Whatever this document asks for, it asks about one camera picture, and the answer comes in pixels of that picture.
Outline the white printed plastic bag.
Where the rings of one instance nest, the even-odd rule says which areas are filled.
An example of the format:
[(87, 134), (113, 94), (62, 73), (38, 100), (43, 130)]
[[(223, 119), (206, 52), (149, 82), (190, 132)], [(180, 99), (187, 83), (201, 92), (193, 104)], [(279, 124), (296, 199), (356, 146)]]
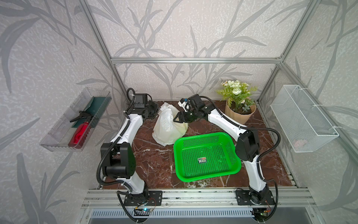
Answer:
[(172, 145), (184, 136), (188, 129), (187, 123), (173, 122), (180, 111), (171, 104), (164, 103), (159, 109), (159, 117), (153, 129), (154, 140), (162, 145)]

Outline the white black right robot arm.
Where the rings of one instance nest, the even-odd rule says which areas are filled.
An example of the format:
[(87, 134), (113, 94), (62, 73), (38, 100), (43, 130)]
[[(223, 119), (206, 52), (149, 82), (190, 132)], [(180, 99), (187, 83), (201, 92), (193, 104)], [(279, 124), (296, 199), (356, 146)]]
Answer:
[[(260, 160), (278, 147), (281, 141), (280, 133), (272, 128), (246, 127), (239, 124), (226, 116), (214, 104), (207, 104), (199, 110), (180, 111), (173, 121), (176, 123), (191, 123), (199, 119), (206, 119), (217, 125), (236, 140), (235, 153), (244, 162), (249, 177), (251, 199), (256, 199), (259, 202), (262, 201), (269, 193), (267, 183), (273, 180), (264, 178)], [(273, 132), (277, 136), (274, 146), (263, 153), (260, 153), (258, 131)]]

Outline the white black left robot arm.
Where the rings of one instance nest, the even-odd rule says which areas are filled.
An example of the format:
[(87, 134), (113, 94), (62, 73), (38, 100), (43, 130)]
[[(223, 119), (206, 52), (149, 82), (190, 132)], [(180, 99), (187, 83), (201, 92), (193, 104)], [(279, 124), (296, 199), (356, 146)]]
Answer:
[(135, 106), (124, 111), (125, 122), (118, 134), (100, 148), (101, 160), (96, 171), (97, 182), (101, 186), (120, 184), (127, 192), (120, 192), (129, 198), (148, 200), (147, 184), (136, 173), (136, 159), (132, 151), (134, 138), (146, 119), (153, 119), (158, 113), (158, 105), (149, 101), (143, 108)]

